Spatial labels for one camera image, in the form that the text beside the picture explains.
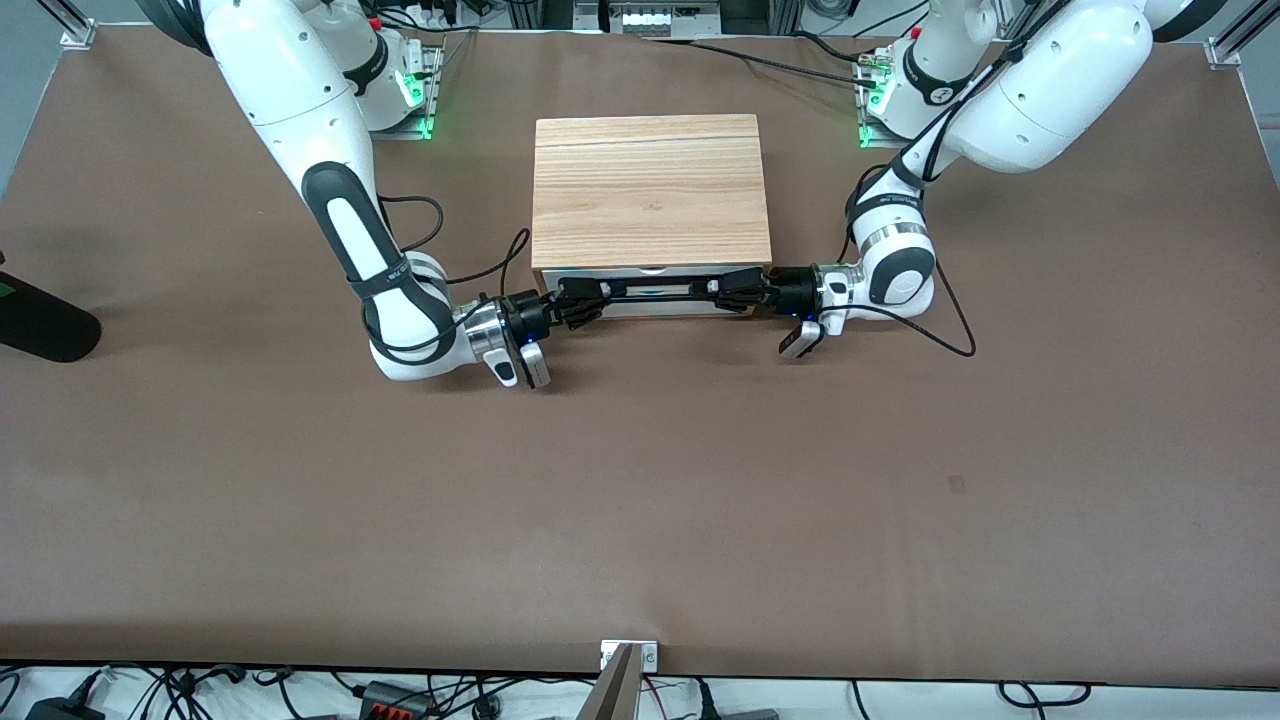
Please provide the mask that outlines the light wooden drawer cabinet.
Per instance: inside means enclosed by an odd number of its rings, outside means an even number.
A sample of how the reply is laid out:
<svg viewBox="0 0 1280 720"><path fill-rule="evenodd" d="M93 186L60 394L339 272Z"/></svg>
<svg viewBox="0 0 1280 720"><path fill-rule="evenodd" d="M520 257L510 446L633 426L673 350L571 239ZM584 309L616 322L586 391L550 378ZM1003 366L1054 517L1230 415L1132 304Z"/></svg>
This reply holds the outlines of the light wooden drawer cabinet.
<svg viewBox="0 0 1280 720"><path fill-rule="evenodd" d="M530 251L540 291L547 268L769 268L756 117L538 120Z"/></svg>

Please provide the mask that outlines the brown table cover mat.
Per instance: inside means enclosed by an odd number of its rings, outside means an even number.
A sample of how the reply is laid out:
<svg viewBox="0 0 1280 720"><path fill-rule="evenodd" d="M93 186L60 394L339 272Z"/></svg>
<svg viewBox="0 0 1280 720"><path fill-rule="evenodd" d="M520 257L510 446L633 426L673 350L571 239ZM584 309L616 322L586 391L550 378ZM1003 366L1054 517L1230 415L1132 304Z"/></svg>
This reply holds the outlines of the brown table cover mat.
<svg viewBox="0 0 1280 720"><path fill-rule="evenodd" d="M979 351L595 322L550 384L388 380L216 67L58 63L0 201L87 307L0 351L0 659L1280 685L1280 191L1157 47L1062 156L927 199Z"/></svg>

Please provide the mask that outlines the aluminium base mounting plate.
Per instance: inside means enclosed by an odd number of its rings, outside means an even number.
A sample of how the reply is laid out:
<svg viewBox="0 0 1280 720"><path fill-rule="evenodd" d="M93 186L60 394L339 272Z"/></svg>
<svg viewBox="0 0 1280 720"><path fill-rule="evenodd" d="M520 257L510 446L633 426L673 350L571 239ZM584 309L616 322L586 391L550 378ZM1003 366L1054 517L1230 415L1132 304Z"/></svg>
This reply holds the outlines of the aluminium base mounting plate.
<svg viewBox="0 0 1280 720"><path fill-rule="evenodd" d="M905 140L892 132L878 115L893 87L893 54L890 45L858 54L854 77L870 86L855 90L858 141L861 149L900 149Z"/></svg>
<svg viewBox="0 0 1280 720"><path fill-rule="evenodd" d="M374 140L430 140L434 132L445 49L394 29L380 29L387 65L366 87L364 109Z"/></svg>

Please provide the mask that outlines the white power strip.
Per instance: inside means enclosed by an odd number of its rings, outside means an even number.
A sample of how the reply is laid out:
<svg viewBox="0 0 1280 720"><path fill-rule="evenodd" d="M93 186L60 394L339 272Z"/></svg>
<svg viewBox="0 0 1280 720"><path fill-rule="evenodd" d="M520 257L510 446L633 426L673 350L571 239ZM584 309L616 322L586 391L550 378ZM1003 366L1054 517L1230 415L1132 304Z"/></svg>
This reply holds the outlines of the white power strip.
<svg viewBox="0 0 1280 720"><path fill-rule="evenodd" d="M672 37L691 27L700 13L698 4L607 0L612 33Z"/></svg>

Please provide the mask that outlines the black orange connector box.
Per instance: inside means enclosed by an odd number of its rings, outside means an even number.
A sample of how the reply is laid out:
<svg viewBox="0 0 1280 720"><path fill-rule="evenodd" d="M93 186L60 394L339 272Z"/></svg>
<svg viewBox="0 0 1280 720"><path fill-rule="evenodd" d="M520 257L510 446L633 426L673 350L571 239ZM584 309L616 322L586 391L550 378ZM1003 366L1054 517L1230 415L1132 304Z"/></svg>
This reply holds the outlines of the black orange connector box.
<svg viewBox="0 0 1280 720"><path fill-rule="evenodd" d="M435 708L434 698L426 691L387 682L358 684L353 696L360 698L358 720L428 720Z"/></svg>

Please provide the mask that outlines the black ribbed foam cylinder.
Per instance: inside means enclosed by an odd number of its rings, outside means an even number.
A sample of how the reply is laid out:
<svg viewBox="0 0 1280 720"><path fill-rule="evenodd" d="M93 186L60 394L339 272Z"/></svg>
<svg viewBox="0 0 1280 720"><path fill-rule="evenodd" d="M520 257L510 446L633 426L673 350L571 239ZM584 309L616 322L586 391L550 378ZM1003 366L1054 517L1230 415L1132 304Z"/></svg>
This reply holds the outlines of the black ribbed foam cylinder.
<svg viewBox="0 0 1280 720"><path fill-rule="evenodd" d="M76 363L101 337L93 314L0 272L0 345L52 363Z"/></svg>

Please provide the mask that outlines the black power adapter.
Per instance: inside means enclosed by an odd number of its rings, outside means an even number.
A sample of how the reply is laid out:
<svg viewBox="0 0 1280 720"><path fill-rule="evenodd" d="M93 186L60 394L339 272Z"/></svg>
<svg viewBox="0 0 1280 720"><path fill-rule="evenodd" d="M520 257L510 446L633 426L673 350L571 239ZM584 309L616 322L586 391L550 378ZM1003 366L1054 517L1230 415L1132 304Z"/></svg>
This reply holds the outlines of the black power adapter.
<svg viewBox="0 0 1280 720"><path fill-rule="evenodd" d="M105 720L105 714L70 698L52 697L36 701L23 720Z"/></svg>

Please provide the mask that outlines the aluminium profile post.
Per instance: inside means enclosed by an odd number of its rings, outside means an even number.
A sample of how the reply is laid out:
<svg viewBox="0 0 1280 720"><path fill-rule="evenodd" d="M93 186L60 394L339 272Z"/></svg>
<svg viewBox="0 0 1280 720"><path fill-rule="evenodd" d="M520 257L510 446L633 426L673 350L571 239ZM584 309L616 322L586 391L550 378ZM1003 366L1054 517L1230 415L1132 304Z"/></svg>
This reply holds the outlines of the aluminium profile post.
<svg viewBox="0 0 1280 720"><path fill-rule="evenodd" d="M86 15L72 0L35 0L60 27L63 50L88 50L97 31L97 22Z"/></svg>
<svg viewBox="0 0 1280 720"><path fill-rule="evenodd" d="M1217 33L1204 42L1204 55L1212 70L1238 68L1242 51L1257 40L1277 18L1280 0L1251 3Z"/></svg>

